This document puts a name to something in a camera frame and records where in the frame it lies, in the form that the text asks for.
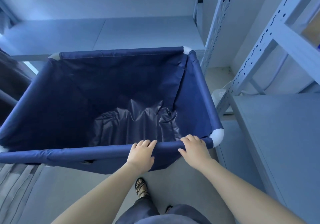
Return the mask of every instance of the person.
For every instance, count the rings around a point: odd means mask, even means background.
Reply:
[[[212,183],[242,224],[305,223],[279,202],[223,168],[210,157],[206,144],[197,136],[187,135],[181,141],[186,149],[178,149],[182,157]],[[118,171],[65,210],[52,224],[111,224],[134,181],[151,169],[156,142],[145,140],[133,144],[127,162]],[[139,199],[117,224],[210,223],[188,205],[169,206],[167,214],[159,215],[145,181],[138,178],[135,187]]]

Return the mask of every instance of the pants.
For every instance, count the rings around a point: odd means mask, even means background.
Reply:
[[[168,210],[168,214],[187,216],[199,224],[211,224],[203,214],[186,204],[172,207]],[[155,215],[159,215],[158,209],[152,202],[151,197],[146,195],[138,199],[130,209],[123,213],[116,224],[134,224],[139,220]]]

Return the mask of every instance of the white power strip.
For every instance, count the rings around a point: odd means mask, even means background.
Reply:
[[[216,107],[225,93],[226,93],[226,89],[216,89],[211,94],[211,98],[212,98],[214,105]],[[226,112],[224,114],[233,114],[231,106],[226,110]]]

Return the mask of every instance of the person's left hand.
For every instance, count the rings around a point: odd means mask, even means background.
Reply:
[[[138,144],[134,143],[131,147],[126,164],[136,168],[139,175],[148,172],[155,162],[155,158],[154,156],[151,157],[151,154],[156,143],[156,140],[151,143],[149,140],[139,141]]]

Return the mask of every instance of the laundry cart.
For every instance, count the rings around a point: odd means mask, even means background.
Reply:
[[[217,146],[223,128],[196,53],[186,47],[52,55],[0,128],[1,163],[111,174],[140,140],[154,166],[175,162],[187,134]]]

